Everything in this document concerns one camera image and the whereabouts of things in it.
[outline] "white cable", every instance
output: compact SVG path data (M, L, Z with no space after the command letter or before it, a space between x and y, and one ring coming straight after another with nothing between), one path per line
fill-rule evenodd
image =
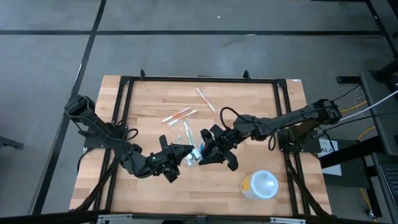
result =
M361 86L360 87L358 87L356 90L355 90L355 95L354 95L354 104L355 104L355 108L356 108L356 110L359 112L359 109L358 109L358 106L357 106L357 104L356 104L356 99L358 99L357 97L356 97L356 95L357 95L357 93L358 93L358 90L360 89L360 88L362 88Z
M365 111L367 111L367 110L370 110L371 108L373 108L373 107L375 107L375 106L381 104L381 103L384 102L386 99L388 99L388 98L394 96L394 95L397 94L397 93L398 93L398 90L395 91L395 92L393 92L393 93L391 93L390 95L386 96L386 97L385 97L384 99L382 99L381 101L378 101L377 103L373 104L372 106L370 106L370 107L368 107L368 108L365 108L365 109L359 111L358 113L355 113L355 114L352 114L352 115L349 115L349 116L347 116L347 117L345 117L345 118L340 119L339 122L342 122L342 121L344 121L344 120L346 120L346 119L348 119L348 118L352 118L353 116L356 116L356 115L358 115L358 114L360 114L360 113L363 113L363 112L365 112Z

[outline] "yellow cable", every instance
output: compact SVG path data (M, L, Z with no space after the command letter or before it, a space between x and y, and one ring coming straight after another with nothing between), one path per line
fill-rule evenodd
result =
M348 111L350 111L350 110L352 110L352 109L355 109L355 108L357 108L357 107L359 107L359 106L364 105L365 103L367 103L367 101L362 102L362 103L360 103L360 104L358 104L358 105L356 105L356 106L353 106L353 107L351 107L351 108L348 108L348 109L345 109L345 110L341 110L340 113L348 112Z
M360 134L360 135L358 136L357 140L361 140L361 138L362 138L366 133L370 132L370 131L373 130L374 128L376 128L376 127L373 126L373 127L371 127L371 128L366 129L362 134ZM366 198L365 193L363 192L362 189L360 189L360 191L361 191L361 195L362 195L363 199L365 199L366 205L368 205L369 210L371 210L371 209L372 209L372 208L371 208L371 204L370 204L370 202L368 201L368 199Z
M362 189L360 189L360 190L361 190L361 195L362 195L363 199L365 199L366 205L368 205L369 210L371 210L372 208L371 208L370 202L369 202L368 199L366 198L365 193L363 192L363 190L362 190Z
M361 140L361 138L362 138L366 133L372 131L372 130L375 129L375 128L376 128L376 127L373 126L373 127L371 127L371 128L366 129L364 132L362 132L362 134L360 134L360 135L358 136L357 140Z

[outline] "black cable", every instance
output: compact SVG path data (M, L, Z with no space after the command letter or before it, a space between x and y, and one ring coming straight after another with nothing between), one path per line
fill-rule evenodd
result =
M120 120L119 122L116 123L116 126L119 126L119 127L120 127L120 126L122 126L122 124L124 124L124 121L123 121L123 120Z
M341 96L339 96L339 97L337 97L336 99L334 99L333 101L336 101L336 100L339 100L339 99L341 99L341 98L343 98L344 96L346 96L348 93L351 93L352 91L354 91L355 89L357 89L358 87L360 87L361 86L361 84L358 84L356 87L354 87L353 89L351 89L350 91L348 91L348 92L346 92L346 93L344 93L343 95L341 95Z
M76 125L76 127L79 129L78 133L81 134L83 137L87 137L85 135L85 132L82 130L82 128L79 126L79 124L76 123L76 121L72 120L72 122Z
M91 150L92 150L92 148L87 149L87 150L80 156L79 161L77 162L77 174L79 174L81 160L83 159L83 157L84 157L87 153L91 152Z
M271 128L270 128L268 125L266 125L266 124L262 124L262 125L264 125L264 126L271 132L271 137L270 137L269 140L268 140L268 149L269 149L270 151L273 151L273 150L275 149L275 147L276 147L275 132L272 131Z
M220 111L220 120L221 120L221 124L224 126L225 129L227 130L231 130L230 127L228 127L225 123L224 123L224 117L223 117L223 111L224 110L230 110L232 113L234 113L237 117L241 118L241 120L248 122L248 123L252 123L253 121L248 120L244 117L242 117L240 114L238 114L238 112L236 112L234 109L230 108L229 106L225 106L221 109Z
M333 152L336 152L335 146L333 145L333 143L332 143L332 141L331 141L331 138L330 138L329 134L328 134L325 130L323 130L323 133L325 133L326 138L328 138L330 147L331 147L331 149L333 150Z
M127 135L128 135L130 132L132 132L132 131L136 131L136 133L135 133L133 136L131 136L131 137L129 137L128 139L126 139L126 138L127 138ZM137 135L138 135L138 130L135 129L135 128L132 128L132 129L126 131L126 133L123 134L123 137L122 137L122 151L124 151L124 143L125 143L126 141L128 141L128 140L132 140L132 139L135 138Z
M88 118L86 118L86 117L83 117L83 116L69 116L69 115L66 114L66 113L65 113L65 115L66 115L68 118L70 118L70 120L72 120L71 118L85 119L86 121L89 121L91 124L93 124L94 126L96 126L107 138L110 138L110 139L112 139L113 141L122 141L121 139L117 139L117 138L114 138L114 137L110 136L110 135L107 134L104 130L102 130L102 128L100 128L100 127L98 126L98 124L96 124L94 121L92 121L92 120L90 120L90 119L88 119ZM79 129L80 131L82 131L81 128L79 127L79 125L78 125L74 120L72 120L72 121L73 121L73 123L78 127L78 129Z
M371 115L371 116L366 116L366 117L363 117L363 118L358 118L358 119L354 119L354 120L351 120L351 121L347 121L347 122L345 122L345 123L338 124L338 125L336 125L336 126L334 126L334 127L325 129L325 131L329 131L329 130L335 129L335 128L340 127L340 126L342 126L342 125L344 125L344 124L352 123L352 122L355 122L355 121L360 121L360 120L362 120L362 119L366 119L366 118L375 118L375 117L377 117L377 116L392 115L392 114L397 114L397 113L398 113L398 111L396 111L396 112L391 112L391 113L383 113L383 114L375 114L375 115Z
M227 129L227 130L231 130L231 128L228 127L228 126L225 124L225 122L224 122L224 117L223 117L223 111L224 111L224 110L230 110L230 111L232 111L232 113L234 113L234 114L235 114L237 117L239 117L241 120L243 120L243 121L245 121L245 122L247 122L247 123L253 123L253 121L248 120L248 119L242 117L242 116L241 116L238 112L236 112L234 109L232 109L232 108L230 108L230 107L228 107L228 106L225 106L225 107L223 107L223 108L221 109L221 111L220 111L220 120L221 120L221 124L222 124L222 125L224 126L224 128ZM264 126L271 132L271 136L273 136L273 138L275 139L275 132L273 132L272 129L271 129L267 124L261 124L261 125L264 125ZM271 145L270 145L271 139L272 139L272 138L270 138L270 140L268 141L268 149L269 149L270 151L273 151L273 150L275 149L275 147L276 147L276 142L273 141L273 145L272 145L272 147L271 147Z

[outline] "wire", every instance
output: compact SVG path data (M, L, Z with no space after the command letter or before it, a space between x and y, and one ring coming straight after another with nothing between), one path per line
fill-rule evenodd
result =
M354 104L355 104L355 106L356 106L356 99L357 99L356 95L358 94L358 90L359 90L360 88L362 88L362 87L358 87L358 88L355 90L355 95L354 95Z
M372 130L375 129L375 128L376 128L375 126L368 128L367 130L365 130L362 134L360 134L360 135L358 136L357 140L361 140L361 138L362 138L366 133L372 131Z
M365 199L366 205L368 206L369 210L372 210L371 204L369 203L368 199L366 198L365 193L363 192L363 189L359 189L359 190L361 191L362 198Z
M360 104L358 104L358 105L355 105L355 106L353 106L353 107L351 107L351 108L348 108L348 109L345 109L345 110L341 110L340 113L349 112L350 110L355 109L355 108L358 109L359 106L362 106L362 105L364 105L365 103L367 103L367 101L362 102L362 103L360 103Z
M224 117L223 117L223 111L224 110L230 110L230 111L232 111L232 113L234 113L237 117L239 117L241 120L243 120L243 121L245 121L245 122L247 122L247 123L253 123L253 121L251 121L251 120L248 120L248 119L246 119L246 118L244 118L244 117L242 117L238 112L236 112L234 109L232 109L232 108L230 108L230 107L228 107L228 106L225 106L225 107L223 107L222 109L221 109L221 111L220 111L220 120L221 120L221 124L224 126L224 128L225 129L227 129L227 130L231 130L231 128L230 127L228 127L226 124L225 124L225 122L224 122ZM269 131L270 131L270 133L271 133L271 138L269 139L269 141L268 141L268 149L270 150L270 151L273 151L274 149L275 149L275 147L276 147L276 142L275 141L273 141L272 143L272 147L271 147L271 140L272 139L275 139L275 131L272 131L272 129L267 125L267 124L261 124L261 125L264 125Z
M136 131L136 133L135 133L133 136L131 136L131 137L129 137L128 139L126 139L126 138L127 138L127 135L128 135L130 132L132 132L132 131ZM126 131L126 133L123 134L123 137L122 137L122 151L124 151L124 143L125 143L126 141L128 141L128 140L132 140L132 139L135 138L137 135L138 135L138 130L135 129L135 128L132 128L132 129Z
M248 123L252 123L253 121L248 120L244 117L242 117L238 112L236 112L234 109L230 108L229 106L225 106L221 109L220 111L220 120L221 120L221 124L224 126L225 129L227 130L231 130L230 127L228 127L225 123L224 123L224 117L223 117L223 111L224 110L230 110L232 113L234 113L237 117L239 117L241 120L248 122Z
M68 117L68 118L79 118L79 119L85 119L86 121L89 121L91 124L93 124L94 126L96 126L98 129L99 129L99 131L101 131L107 138L110 138L110 139L112 139L112 140L114 140L114 141L122 141L121 139L117 139L117 138L114 138L114 137L112 137L112 136L110 136L109 134L107 134L101 127L99 127L98 126L98 124L96 124L94 121L92 121L92 120L90 120L90 119L88 119L88 118L86 118L86 117L83 117L83 116L70 116L70 115L68 115L68 114L66 114L65 113L65 115ZM81 128L79 127L79 125L74 121L74 120L72 120L73 121L73 123L78 127L78 129L80 130L80 131L82 131L81 130Z
M337 97L336 99L334 99L333 101L339 100L342 97L346 96L348 93L351 93L352 91L354 91L357 87L361 86L361 84L358 84L356 87L354 87L353 89L351 89L350 91L346 92L345 94L343 94L342 96Z
M384 99L378 101L377 103L373 104L372 106L370 106L370 107L368 107L368 108L365 108L365 109L359 111L358 113L355 113L355 114L352 114L352 115L349 115L349 116L347 116L347 117L345 117L345 118L340 119L339 122L344 121L344 120L346 120L346 119L348 119L348 118L352 118L353 116L356 116L356 115L358 115L358 114L360 114L360 113L363 113L363 112L365 112L365 111L367 111L367 110L370 110L371 108L373 108L373 107L379 105L380 103L386 101L388 98L394 96L396 93L398 93L398 90L395 91L395 92L393 92L393 93L391 93L390 95L386 96Z
M372 130L372 129L374 129L374 128L375 128L375 126L373 126L373 127L371 127L371 128L368 128L367 130L365 130L362 134L360 134L360 135L358 136L357 140L361 140L361 138L362 138L366 133L368 133L370 130ZM363 192L363 189L360 188L359 190L361 191L362 198L365 200L366 205L368 206L369 210L371 210L371 209L372 209L371 204L369 203L368 199L366 198L365 193Z
M336 126L334 126L334 127L331 127L331 128L326 129L325 131L329 131L329 130L335 129L335 128L340 127L340 126L342 126L342 125L344 125L344 124L352 123L352 122L355 122L355 121L360 121L360 120L362 120L362 119L366 119L366 118L375 118L375 117L377 117L377 116L392 115L392 114L397 114L397 113L398 113L398 111L396 111L396 112L391 112L391 113L383 113L383 114L370 115L370 116L366 116L366 117L364 117L364 118L358 118L358 119L354 119L354 120L351 120L351 121L347 121L347 122L345 122L345 123L338 124L338 125L336 125Z
M87 149L87 150L80 156L79 161L77 162L77 174L79 174L81 160L83 159L83 157L84 157L87 153L91 152L91 150L92 150L92 148Z

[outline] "yellow label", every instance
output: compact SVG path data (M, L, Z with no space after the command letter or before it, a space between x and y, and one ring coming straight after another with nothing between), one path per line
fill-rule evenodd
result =
M245 178L243 179L242 184L241 184L242 190L250 190L250 180L251 180L251 176L252 176L252 174L251 174L251 175L248 175L247 177L245 177Z

